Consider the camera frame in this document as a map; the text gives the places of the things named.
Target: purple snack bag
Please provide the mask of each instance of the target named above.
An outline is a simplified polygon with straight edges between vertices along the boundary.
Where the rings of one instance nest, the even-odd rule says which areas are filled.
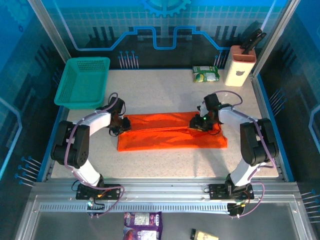
[[[126,212],[123,240],[161,240],[161,212]]]

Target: teal plastic basket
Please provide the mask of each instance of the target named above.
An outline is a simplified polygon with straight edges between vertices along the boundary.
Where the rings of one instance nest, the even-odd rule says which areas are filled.
[[[75,57],[66,64],[54,103],[68,109],[96,109],[104,102],[110,59]]]

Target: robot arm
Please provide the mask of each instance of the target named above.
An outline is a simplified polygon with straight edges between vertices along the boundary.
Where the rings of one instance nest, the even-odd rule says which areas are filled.
[[[207,95],[197,109],[199,114],[190,121],[190,128],[206,132],[212,130],[214,124],[219,123],[226,124],[240,133],[242,158],[236,169],[227,176],[225,188],[228,196],[246,191],[252,176],[259,168],[270,162],[253,121],[259,126],[271,156],[274,158],[279,154],[271,121],[267,118],[249,117],[235,110],[230,104],[221,104],[214,93]]]
[[[97,113],[89,119],[83,121],[76,129],[75,135],[70,139],[70,133],[76,123],[61,121],[59,123],[55,141],[51,149],[51,158],[60,165],[64,165],[64,158],[68,141],[72,141],[68,154],[67,164],[72,167],[75,173],[86,183],[94,187],[100,187],[103,184],[103,177],[91,165],[89,156],[90,136],[102,128],[109,128],[109,133],[115,136],[131,129],[131,123],[127,117],[123,117],[125,112],[125,102],[120,98],[116,104],[108,111]]]

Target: white container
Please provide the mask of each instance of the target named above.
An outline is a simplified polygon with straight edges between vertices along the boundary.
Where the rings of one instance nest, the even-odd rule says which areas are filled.
[[[247,79],[251,69],[257,62],[255,50],[249,54],[242,54],[244,49],[232,46],[224,67],[224,84],[226,86],[241,87]]]

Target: white tabletop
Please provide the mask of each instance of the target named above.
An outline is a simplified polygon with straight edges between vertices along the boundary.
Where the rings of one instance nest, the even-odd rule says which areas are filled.
[[[225,86],[223,72],[218,82],[193,82],[187,69],[110,70],[104,102],[112,92],[118,92],[125,101],[126,114],[175,113],[197,111],[203,98],[218,90],[231,90],[243,97],[236,109],[261,118],[252,84],[247,79],[242,87]],[[231,93],[218,93],[222,103],[234,104],[238,97]],[[67,120],[78,121],[93,109],[70,110]],[[226,177],[241,160],[240,135],[222,125],[228,139],[225,149],[162,149],[118,152],[118,138],[101,129],[90,137],[89,160],[105,178],[192,178]],[[256,176],[277,177],[276,169],[264,168]],[[73,178],[57,162],[52,178]]]

